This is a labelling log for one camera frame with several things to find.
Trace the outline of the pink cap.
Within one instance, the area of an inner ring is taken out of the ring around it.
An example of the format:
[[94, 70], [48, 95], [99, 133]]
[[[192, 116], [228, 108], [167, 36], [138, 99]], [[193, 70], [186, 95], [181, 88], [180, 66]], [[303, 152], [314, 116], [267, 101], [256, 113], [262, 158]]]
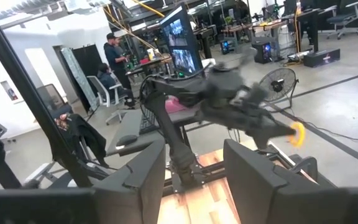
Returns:
[[188, 108], [180, 104], [178, 98], [174, 96], [168, 96], [168, 98], [165, 100], [165, 109], [167, 113], [176, 113], [179, 111], [188, 110]]

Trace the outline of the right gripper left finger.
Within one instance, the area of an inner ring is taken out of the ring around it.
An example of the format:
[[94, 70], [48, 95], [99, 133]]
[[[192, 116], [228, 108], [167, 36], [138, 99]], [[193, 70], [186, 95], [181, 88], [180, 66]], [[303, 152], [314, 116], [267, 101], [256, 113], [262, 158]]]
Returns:
[[165, 141], [156, 140], [94, 185], [97, 224], [157, 224], [165, 182]]

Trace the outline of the black floor box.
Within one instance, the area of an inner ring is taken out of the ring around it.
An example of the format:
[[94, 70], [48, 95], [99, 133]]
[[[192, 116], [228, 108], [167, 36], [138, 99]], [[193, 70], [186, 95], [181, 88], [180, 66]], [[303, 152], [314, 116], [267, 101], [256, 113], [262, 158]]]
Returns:
[[303, 65], [310, 68], [319, 67], [340, 60], [341, 49], [322, 50], [303, 57]]

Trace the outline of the black frame upright post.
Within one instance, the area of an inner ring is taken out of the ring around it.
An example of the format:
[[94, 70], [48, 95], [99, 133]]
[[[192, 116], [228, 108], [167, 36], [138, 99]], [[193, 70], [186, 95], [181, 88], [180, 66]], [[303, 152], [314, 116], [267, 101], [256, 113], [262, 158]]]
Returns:
[[48, 109], [43, 104], [36, 87], [1, 28], [0, 62], [46, 134], [51, 149], [55, 151], [55, 155], [61, 160], [61, 163], [73, 177], [77, 186], [91, 187], [92, 183], [85, 169], [77, 163], [74, 155], [70, 152], [68, 143], [58, 130]]

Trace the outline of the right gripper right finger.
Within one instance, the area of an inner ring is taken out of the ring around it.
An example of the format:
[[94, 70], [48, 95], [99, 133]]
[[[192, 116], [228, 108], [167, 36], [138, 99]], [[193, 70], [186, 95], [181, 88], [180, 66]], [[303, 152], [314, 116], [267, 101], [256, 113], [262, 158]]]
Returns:
[[329, 189], [227, 139], [227, 182], [241, 224], [336, 224]]

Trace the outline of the black jacket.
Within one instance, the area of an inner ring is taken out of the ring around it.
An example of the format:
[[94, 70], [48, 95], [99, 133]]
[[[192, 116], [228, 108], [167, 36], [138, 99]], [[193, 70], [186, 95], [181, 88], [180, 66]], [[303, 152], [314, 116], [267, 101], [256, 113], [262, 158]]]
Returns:
[[55, 124], [71, 147], [72, 153], [85, 164], [91, 159], [86, 157], [83, 144], [94, 154], [96, 160], [103, 167], [108, 167], [106, 157], [106, 139], [78, 114], [65, 113], [55, 118]]

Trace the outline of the black desk monitor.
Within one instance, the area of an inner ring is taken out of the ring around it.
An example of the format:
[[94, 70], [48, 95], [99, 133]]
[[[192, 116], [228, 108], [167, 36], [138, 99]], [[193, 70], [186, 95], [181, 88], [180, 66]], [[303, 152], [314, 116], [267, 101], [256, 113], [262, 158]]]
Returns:
[[160, 28], [169, 54], [179, 76], [190, 76], [203, 66], [198, 52], [198, 41], [191, 28], [186, 5], [180, 3], [161, 21]]

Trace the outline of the seated person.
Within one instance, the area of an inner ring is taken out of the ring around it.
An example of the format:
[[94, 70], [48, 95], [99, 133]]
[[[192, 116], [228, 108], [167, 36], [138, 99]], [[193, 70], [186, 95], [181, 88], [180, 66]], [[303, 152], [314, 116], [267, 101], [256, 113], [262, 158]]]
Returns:
[[116, 85], [115, 79], [111, 76], [111, 72], [109, 66], [106, 63], [101, 63], [98, 67], [98, 80], [102, 83], [102, 85], [108, 90], [110, 99], [115, 99], [115, 91], [110, 90], [111, 86]]

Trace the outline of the black keyboard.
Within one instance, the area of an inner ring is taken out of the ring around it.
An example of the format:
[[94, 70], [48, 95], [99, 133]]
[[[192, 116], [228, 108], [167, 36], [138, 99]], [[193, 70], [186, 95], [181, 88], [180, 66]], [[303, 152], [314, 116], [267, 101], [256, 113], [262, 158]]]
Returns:
[[139, 134], [146, 134], [158, 129], [158, 123], [153, 112], [143, 107], [140, 120]]

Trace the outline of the black floor fan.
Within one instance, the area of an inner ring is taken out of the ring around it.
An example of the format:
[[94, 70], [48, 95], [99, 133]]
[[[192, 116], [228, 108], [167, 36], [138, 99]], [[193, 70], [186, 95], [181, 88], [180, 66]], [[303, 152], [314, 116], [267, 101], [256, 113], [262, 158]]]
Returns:
[[290, 68], [275, 69], [264, 76], [259, 85], [267, 92], [264, 99], [266, 103], [278, 103], [280, 100], [288, 100], [289, 105], [281, 111], [292, 108], [293, 93], [299, 79], [294, 70]]

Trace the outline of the leaning grey panel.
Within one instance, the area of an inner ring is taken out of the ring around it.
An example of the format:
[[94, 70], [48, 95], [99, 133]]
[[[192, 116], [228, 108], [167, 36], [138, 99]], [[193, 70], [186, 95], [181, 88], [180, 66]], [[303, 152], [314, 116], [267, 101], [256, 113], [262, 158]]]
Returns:
[[92, 90], [91, 85], [88, 82], [86, 75], [80, 67], [80, 64], [78, 63], [72, 49], [63, 47], [61, 49], [61, 53], [65, 58], [65, 61], [67, 62], [74, 79], [76, 80], [88, 102], [88, 106], [86, 106], [86, 111], [90, 113], [95, 112], [98, 109], [97, 98]]

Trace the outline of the black background desk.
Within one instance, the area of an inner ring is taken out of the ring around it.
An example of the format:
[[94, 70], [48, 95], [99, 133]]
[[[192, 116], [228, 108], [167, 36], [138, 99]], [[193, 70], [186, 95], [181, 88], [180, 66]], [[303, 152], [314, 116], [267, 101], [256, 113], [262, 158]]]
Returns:
[[305, 12], [301, 12], [299, 14], [288, 14], [281, 17], [283, 21], [289, 21], [290, 19], [296, 20], [297, 22], [308, 21], [311, 23], [311, 34], [313, 37], [313, 50], [314, 52], [319, 51], [319, 44], [318, 44], [318, 17], [320, 13], [320, 9], [309, 9]]

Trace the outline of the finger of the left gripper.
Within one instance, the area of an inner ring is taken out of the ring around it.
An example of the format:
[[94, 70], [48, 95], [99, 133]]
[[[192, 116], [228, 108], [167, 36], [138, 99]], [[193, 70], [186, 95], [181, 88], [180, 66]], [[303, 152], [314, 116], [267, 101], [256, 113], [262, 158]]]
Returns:
[[256, 140], [269, 140], [282, 136], [293, 136], [296, 131], [286, 124], [281, 122], [263, 123], [253, 133], [253, 138]]
[[255, 137], [254, 142], [255, 142], [255, 145], [257, 146], [257, 149], [265, 150], [266, 148], [268, 148], [269, 138]]

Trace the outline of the black computer tower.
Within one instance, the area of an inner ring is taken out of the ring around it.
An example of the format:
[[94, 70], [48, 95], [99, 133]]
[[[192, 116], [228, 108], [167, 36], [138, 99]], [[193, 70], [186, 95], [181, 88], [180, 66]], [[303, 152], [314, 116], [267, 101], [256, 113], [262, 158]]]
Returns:
[[266, 64], [270, 62], [278, 62], [280, 57], [277, 55], [275, 48], [272, 48], [271, 42], [254, 40], [252, 48], [256, 50], [254, 62]]

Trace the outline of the grey mesh chair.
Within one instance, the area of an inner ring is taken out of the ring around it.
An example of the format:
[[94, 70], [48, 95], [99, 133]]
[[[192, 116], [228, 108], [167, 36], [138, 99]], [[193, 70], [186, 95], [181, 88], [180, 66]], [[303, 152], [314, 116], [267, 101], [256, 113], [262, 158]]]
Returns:
[[72, 107], [63, 100], [53, 84], [38, 87], [37, 92], [53, 119], [58, 119], [62, 114], [73, 113]]

